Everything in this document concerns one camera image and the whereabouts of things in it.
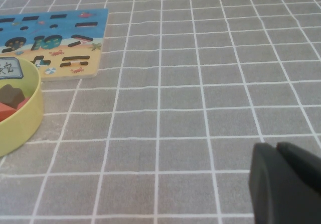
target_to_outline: starfish illustration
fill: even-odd
[[[97,43],[97,44],[93,43],[92,47],[89,47],[89,48],[91,48],[92,51],[96,49],[101,50],[101,43]]]

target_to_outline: wooden block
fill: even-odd
[[[0,102],[17,109],[19,103],[25,100],[25,96],[20,88],[14,88],[7,84],[0,88]]]
[[[0,122],[13,115],[15,112],[16,110],[14,108],[0,102]]]
[[[21,109],[29,101],[29,99],[30,99],[29,97],[26,97],[25,100],[19,103],[17,110]]]

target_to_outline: white grid line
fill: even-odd
[[[244,85],[272,85],[272,84],[288,84],[288,83],[320,83],[319,80],[300,80],[300,81],[282,81],[282,82],[246,82],[246,83],[212,83],[212,84],[203,84],[204,87],[219,87],[219,86],[244,86]],[[170,86],[160,86],[160,88],[185,88],[185,87],[200,87],[198,84],[191,85],[170,85]],[[138,90],[138,89],[150,89],[158,88],[158,86],[144,86],[144,87],[120,87],[120,90]],[[92,90],[117,90],[117,87],[94,87],[94,88],[79,88],[80,91],[92,91]],[[68,89],[47,89],[43,92],[64,92],[64,91],[75,91],[75,88]]]
[[[203,88],[203,79],[202,79],[200,55],[199,55],[199,49],[198,49],[198,43],[197,43],[197,37],[196,37],[196,27],[195,27],[195,21],[194,21],[194,12],[193,12],[192,0],[190,0],[190,6],[191,6],[191,17],[192,17],[192,23],[193,23],[193,33],[194,33],[194,43],[195,43],[195,50],[196,50],[196,59],[197,59],[197,65],[198,65],[198,74],[199,74],[199,80],[200,80],[201,97],[202,97],[202,107],[203,107],[203,115],[204,115],[203,117],[204,117],[205,131],[206,131],[206,137],[207,137],[206,140],[207,140],[207,145],[208,145],[211,170],[213,172],[215,172],[215,164],[214,164],[212,143],[211,143],[211,139],[209,138],[210,137],[210,130],[209,130],[207,111],[206,111],[205,94],[204,94],[204,88]],[[217,179],[216,179],[216,174],[215,173],[212,173],[212,184],[213,184],[214,195],[215,195],[214,199],[215,199],[216,211],[217,211],[217,215],[218,215],[218,224],[223,224],[222,212],[221,212],[221,204],[220,204],[219,191],[218,191],[218,184],[217,184]]]
[[[256,13],[256,15],[258,16],[259,20],[261,21],[261,24],[262,24],[262,27],[263,27],[263,29],[264,29],[265,35],[266,35],[266,37],[268,38],[269,43],[271,44],[271,47],[272,47],[272,49],[273,49],[273,52],[274,52],[274,54],[275,54],[275,56],[276,56],[276,58],[277,58],[277,60],[278,60],[278,62],[279,62],[279,64],[280,64],[280,67],[282,68],[282,71],[283,71],[283,73],[284,73],[284,75],[285,75],[286,80],[289,82],[289,85],[290,85],[290,87],[291,87],[291,89],[292,89],[292,91],[293,91],[293,94],[294,94],[294,96],[295,96],[295,98],[296,98],[296,101],[297,101],[297,103],[298,103],[298,105],[299,105],[299,107],[300,107],[300,109],[301,109],[301,111],[302,111],[302,114],[303,114],[303,116],[304,116],[304,118],[305,118],[305,120],[306,120],[306,122],[307,122],[307,124],[308,124],[308,126],[309,126],[309,129],[310,129],[311,133],[313,134],[313,136],[314,136],[317,144],[318,144],[319,147],[321,148],[321,142],[320,142],[319,138],[317,137],[317,135],[316,135],[316,133],[315,133],[315,131],[314,131],[314,128],[313,128],[313,126],[312,126],[312,124],[311,124],[311,122],[310,122],[310,120],[309,120],[309,118],[308,118],[308,116],[307,116],[304,108],[303,108],[303,105],[302,105],[302,103],[301,103],[301,101],[300,101],[300,98],[299,98],[299,96],[298,96],[298,94],[297,94],[297,92],[296,92],[293,84],[292,84],[291,81],[290,81],[290,78],[289,78],[289,76],[288,76],[288,74],[287,74],[287,72],[286,72],[286,70],[285,70],[285,68],[284,68],[284,66],[283,66],[283,63],[282,63],[282,61],[281,61],[281,59],[280,59],[280,57],[279,57],[279,55],[278,55],[278,53],[277,53],[277,51],[276,51],[276,49],[275,49],[275,46],[274,46],[274,44],[272,43],[272,40],[271,40],[271,38],[270,38],[270,35],[268,34],[268,32],[267,32],[267,30],[266,30],[266,28],[265,28],[265,24],[264,24],[263,20],[261,19],[260,15],[259,15],[259,13],[258,13],[258,11],[257,11],[257,9],[256,9],[256,7],[255,7],[254,5],[253,5],[253,8],[254,8],[255,13]],[[300,27],[300,24],[299,24],[298,20],[297,20],[295,17],[293,17],[293,18],[296,20],[298,26]]]
[[[120,82],[121,82],[121,77],[122,77],[122,68],[123,68],[124,62],[125,62],[125,55],[126,55],[128,39],[129,39],[128,36],[129,36],[129,33],[130,33],[130,26],[131,26],[134,6],[135,6],[135,0],[133,0],[133,2],[132,2],[132,8],[131,8],[129,24],[128,24],[128,30],[127,30],[127,37],[126,37],[126,42],[125,42],[124,51],[123,51],[123,55],[122,55],[121,66],[120,66],[120,70],[119,70],[119,77],[118,77],[117,90],[116,90],[116,95],[115,95],[115,102],[114,102],[114,106],[113,106],[113,112],[111,114],[110,126],[109,126],[109,129],[108,129],[107,140],[106,140],[105,153],[104,153],[103,163],[102,163],[102,166],[101,166],[101,173],[100,173],[99,180],[98,180],[97,192],[96,192],[96,197],[95,197],[95,202],[94,202],[94,213],[95,213],[95,215],[94,215],[94,218],[91,220],[91,224],[95,223],[95,218],[96,218],[97,210],[98,210],[100,192],[101,192],[102,181],[103,181],[103,174],[102,173],[103,173],[103,171],[105,169],[105,165],[106,165],[106,162],[107,162],[107,156],[108,156],[108,150],[109,150],[109,142],[110,142],[109,139],[111,137],[111,130],[112,130],[112,127],[113,127],[113,122],[114,122],[114,118],[115,118],[115,111],[116,111],[116,108],[117,108],[117,102],[118,102],[118,96],[119,96],[119,88],[120,88]]]
[[[108,3],[108,0],[106,0],[104,8],[106,8],[107,3]],[[104,168],[105,168],[105,165],[106,165],[108,148],[109,148],[109,142],[108,142],[108,140],[106,140],[104,158],[103,158],[103,162],[101,164],[101,169],[100,169],[99,179],[98,179],[98,184],[97,184],[97,192],[96,192],[95,202],[94,202],[94,208],[93,208],[93,211],[92,211],[93,217],[91,219],[91,224],[95,224],[95,220],[96,220],[96,217],[97,217],[99,198],[100,198],[100,192],[101,192],[101,186],[102,186],[102,180],[103,180],[102,172],[104,171]]]
[[[88,176],[88,175],[100,175],[101,172],[56,172],[50,173],[50,176]],[[190,175],[190,174],[248,174],[250,170],[171,170],[171,171],[104,171],[103,175]],[[3,178],[34,178],[44,177],[45,174],[1,174]]]
[[[62,129],[61,129],[61,133],[60,133],[60,136],[59,136],[59,139],[58,139],[58,142],[56,143],[56,147],[54,149],[54,153],[53,153],[53,156],[52,156],[52,159],[50,161],[50,165],[48,167],[48,170],[46,172],[46,175],[42,181],[42,184],[41,184],[41,187],[40,187],[40,191],[39,191],[39,194],[38,194],[38,197],[37,197],[37,200],[36,200],[36,203],[35,203],[35,206],[34,206],[34,209],[33,209],[33,213],[32,213],[32,218],[30,220],[30,224],[34,224],[34,221],[35,221],[35,217],[37,216],[37,211],[39,209],[39,206],[40,206],[40,201],[41,201],[41,198],[42,198],[42,195],[45,191],[45,187],[46,187],[46,184],[47,184],[47,180],[48,180],[48,176],[51,172],[51,169],[52,167],[54,166],[54,163],[55,163],[55,159],[56,159],[56,156],[57,156],[57,153],[58,153],[58,149],[59,149],[59,146],[61,144],[61,141],[62,141],[62,138],[64,136],[64,133],[65,133],[65,129],[66,129],[66,126],[67,126],[67,123],[68,123],[68,120],[69,120],[69,117],[70,117],[70,112],[71,112],[71,109],[74,105],[74,102],[75,102],[75,99],[76,99],[76,95],[77,95],[77,92],[78,92],[78,88],[81,84],[82,80],[80,79],[78,81],[78,84],[77,84],[77,87],[76,87],[76,90],[73,94],[73,97],[72,97],[72,100],[70,102],[70,106],[69,106],[69,109],[68,109],[68,112],[67,112],[67,115],[66,115],[66,118],[65,118],[65,121],[64,121],[64,124],[62,126]]]
[[[159,2],[160,3],[161,0],[138,0],[136,2]],[[166,1],[179,1],[179,0],[162,0],[163,2]],[[117,3],[131,3],[132,1],[113,1],[113,2],[109,2],[111,4],[117,4]],[[311,2],[288,2],[286,3],[287,5],[295,5],[295,4],[311,4],[315,2],[316,4],[318,4],[318,2],[316,0],[313,0]],[[101,4],[104,2],[97,2],[97,3],[80,3],[81,5],[91,5],[91,4]],[[274,6],[274,5],[283,5],[283,3],[265,3],[265,4],[255,4],[256,6]],[[245,7],[245,6],[251,6],[251,4],[247,4],[247,5],[233,5],[233,6],[223,6],[223,7]],[[204,7],[204,8],[195,8],[195,9],[206,9],[206,8],[220,8],[220,7]],[[175,11],[175,10],[189,10],[189,8],[182,8],[182,9],[165,9],[164,11]]]
[[[238,56],[238,53],[237,53],[237,50],[236,50],[236,46],[234,44],[233,36],[232,36],[231,30],[230,30],[230,24],[229,24],[229,22],[228,22],[228,20],[226,18],[226,14],[225,14],[225,10],[224,10],[224,7],[223,7],[222,0],[220,0],[220,4],[222,6],[222,12],[223,12],[223,15],[224,15],[224,18],[225,18],[227,29],[229,31],[229,36],[230,36],[231,43],[232,43],[232,46],[233,46],[233,50],[234,50],[234,54],[235,54],[235,57],[236,57],[236,61],[238,63],[238,68],[239,68],[240,73],[241,73],[242,82],[244,84],[244,89],[246,91],[246,95],[247,95],[247,98],[248,98],[250,106],[251,106],[251,111],[252,111],[252,115],[253,115],[253,118],[254,118],[254,121],[255,121],[255,126],[256,126],[257,132],[258,132],[258,134],[260,136],[261,142],[264,142],[264,138],[262,136],[262,131],[261,131],[261,128],[260,128],[260,125],[259,125],[259,121],[258,121],[256,112],[255,112],[255,109],[254,109],[254,104],[253,104],[249,89],[247,87],[245,75],[244,75],[244,72],[243,72],[243,69],[242,69],[242,65],[240,64],[240,59],[239,59],[239,56]]]
[[[274,134],[274,135],[262,135],[264,138],[291,138],[291,137],[313,137],[313,134]],[[230,135],[230,136],[210,136],[211,140],[215,139],[253,139],[260,138],[258,135]],[[194,136],[194,137],[160,137],[159,140],[206,140],[206,136]],[[110,138],[110,141],[120,141],[120,140],[154,140],[156,137],[119,137],[119,138]],[[78,140],[62,140],[61,143],[74,143],[74,142],[99,142],[107,141],[107,138],[102,139],[78,139]],[[26,144],[44,144],[44,143],[56,143],[57,140],[37,140],[37,141],[28,141]]]
[[[212,110],[239,110],[239,109],[256,109],[256,108],[299,108],[299,105],[261,105],[261,106],[235,106],[235,107],[208,107],[206,111]],[[321,107],[321,104],[312,105],[302,105],[302,107]],[[177,112],[192,112],[192,111],[202,111],[203,108],[164,108],[164,109],[136,109],[136,110],[124,110],[115,111],[116,114],[127,114],[127,113],[143,113],[143,112],[167,112],[167,111],[177,111]],[[68,112],[61,113],[46,113],[44,116],[55,116],[55,115],[66,115]],[[70,112],[70,115],[109,115],[112,111],[105,112]]]
[[[159,138],[161,132],[161,83],[162,83],[162,40],[163,40],[163,0],[160,0],[160,25],[159,25],[159,55],[158,55],[158,86],[157,86],[157,116],[156,116],[156,147],[155,147],[155,183],[154,183],[154,219],[153,224],[158,223],[158,186],[159,186]]]
[[[110,214],[110,215],[98,215],[97,219],[109,219],[109,218],[216,218],[217,214]],[[222,214],[224,218],[245,218],[253,217],[252,213],[224,213]],[[37,220],[81,220],[81,219],[91,219],[91,215],[39,215],[36,217]],[[17,215],[10,216],[4,215],[0,216],[0,220],[22,220],[30,219],[29,215]]]

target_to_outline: brown wooden block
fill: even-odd
[[[17,109],[19,103],[25,100],[25,96],[20,88],[14,88],[7,84],[0,88],[0,102]]]

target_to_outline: number puzzle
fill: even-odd
[[[31,61],[42,80],[95,76],[107,18],[108,9],[0,16],[0,57]],[[0,66],[0,78],[14,65]]]

